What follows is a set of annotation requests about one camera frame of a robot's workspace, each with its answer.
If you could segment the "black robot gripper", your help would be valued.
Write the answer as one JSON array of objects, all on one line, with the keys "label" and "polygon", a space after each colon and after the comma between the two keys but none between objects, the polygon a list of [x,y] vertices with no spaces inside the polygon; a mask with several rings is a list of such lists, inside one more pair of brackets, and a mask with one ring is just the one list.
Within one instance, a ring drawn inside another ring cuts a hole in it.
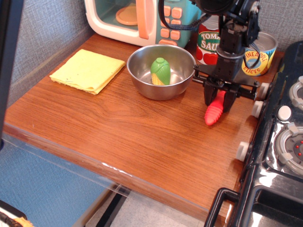
[{"label": "black robot gripper", "polygon": [[209,106],[217,96],[218,90],[224,90],[223,112],[229,112],[237,97],[255,99],[260,83],[246,75],[242,69],[245,51],[228,53],[217,51],[215,65],[195,65],[194,80],[203,83],[205,104]]}]

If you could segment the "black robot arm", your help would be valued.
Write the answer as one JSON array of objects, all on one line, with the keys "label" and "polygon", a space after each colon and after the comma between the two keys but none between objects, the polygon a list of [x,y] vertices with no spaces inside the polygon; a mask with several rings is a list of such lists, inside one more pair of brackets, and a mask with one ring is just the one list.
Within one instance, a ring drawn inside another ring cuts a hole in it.
[{"label": "black robot arm", "polygon": [[255,99],[260,83],[242,71],[245,51],[255,48],[258,38],[258,0],[196,0],[195,4],[204,13],[201,20],[218,15],[220,42],[215,65],[195,65],[193,79],[204,86],[205,104],[209,106],[218,90],[225,91],[223,111],[228,112],[236,98]]}]

